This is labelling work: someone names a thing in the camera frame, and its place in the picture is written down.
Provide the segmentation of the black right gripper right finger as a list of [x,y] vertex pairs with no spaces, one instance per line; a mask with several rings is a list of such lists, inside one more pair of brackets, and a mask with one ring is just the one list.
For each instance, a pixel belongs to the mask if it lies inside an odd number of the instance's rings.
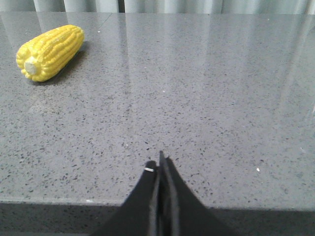
[[235,236],[192,193],[173,161],[159,152],[160,229],[164,236]]

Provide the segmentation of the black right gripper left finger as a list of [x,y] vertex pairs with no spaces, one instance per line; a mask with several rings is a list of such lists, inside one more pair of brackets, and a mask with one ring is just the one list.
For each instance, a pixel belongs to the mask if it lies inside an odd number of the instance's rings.
[[157,164],[148,161],[142,175],[122,206],[93,236],[146,236],[150,201],[155,186]]

